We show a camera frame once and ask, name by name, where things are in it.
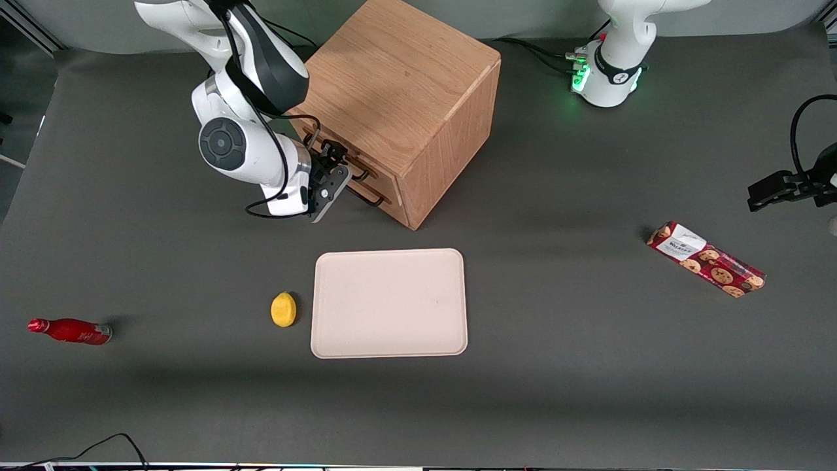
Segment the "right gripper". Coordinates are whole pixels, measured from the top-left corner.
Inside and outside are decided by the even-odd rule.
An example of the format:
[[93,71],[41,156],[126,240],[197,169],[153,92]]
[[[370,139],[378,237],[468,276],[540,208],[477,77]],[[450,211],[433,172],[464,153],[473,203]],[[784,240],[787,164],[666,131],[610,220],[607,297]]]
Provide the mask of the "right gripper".
[[325,139],[320,150],[309,150],[311,156],[310,197],[311,200],[336,200],[343,191],[343,180],[354,175],[345,161],[346,147]]

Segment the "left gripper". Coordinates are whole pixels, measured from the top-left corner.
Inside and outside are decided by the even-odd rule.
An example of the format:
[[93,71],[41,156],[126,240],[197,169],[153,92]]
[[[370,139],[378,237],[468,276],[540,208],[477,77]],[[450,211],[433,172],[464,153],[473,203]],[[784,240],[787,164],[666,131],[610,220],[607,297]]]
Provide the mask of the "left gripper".
[[816,207],[836,202],[836,143],[823,149],[811,169],[804,171],[794,146],[794,167],[798,174],[777,171],[748,186],[748,208],[751,213],[782,202],[813,199]]

